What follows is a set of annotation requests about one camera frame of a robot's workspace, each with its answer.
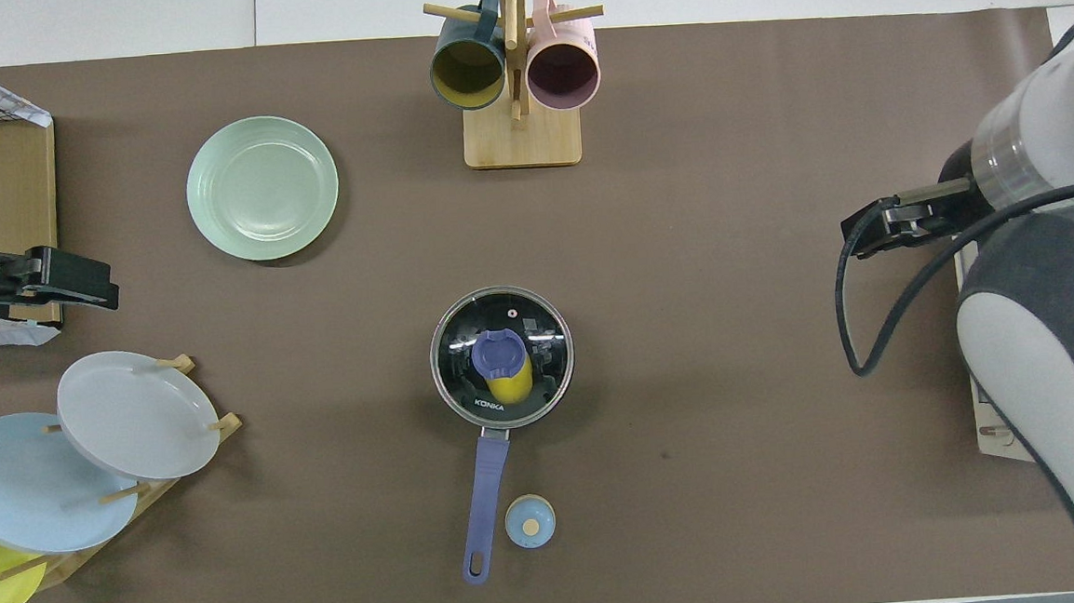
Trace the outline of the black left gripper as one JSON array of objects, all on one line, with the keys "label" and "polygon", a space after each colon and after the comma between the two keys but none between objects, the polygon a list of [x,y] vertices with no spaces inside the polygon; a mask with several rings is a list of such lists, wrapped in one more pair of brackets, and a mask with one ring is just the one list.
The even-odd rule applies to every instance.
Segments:
[{"label": "black left gripper", "polygon": [[[67,289],[23,290],[32,273],[38,286],[48,288],[102,285],[91,291]],[[0,252],[0,312],[13,306],[38,307],[44,304],[85,305],[99,310],[119,308],[119,286],[110,284],[112,267],[108,263],[77,256],[56,247],[40,246],[23,252]]]}]

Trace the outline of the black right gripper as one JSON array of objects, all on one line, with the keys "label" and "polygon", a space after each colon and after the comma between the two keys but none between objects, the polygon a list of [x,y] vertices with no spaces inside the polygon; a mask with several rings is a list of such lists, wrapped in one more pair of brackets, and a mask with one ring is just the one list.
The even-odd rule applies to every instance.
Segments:
[{"label": "black right gripper", "polygon": [[927,207],[924,227],[970,225],[993,213],[973,174],[972,140],[955,149],[935,185],[880,198],[867,209],[868,226],[856,240],[858,260],[897,247],[924,245],[929,231],[910,220],[910,206]]}]

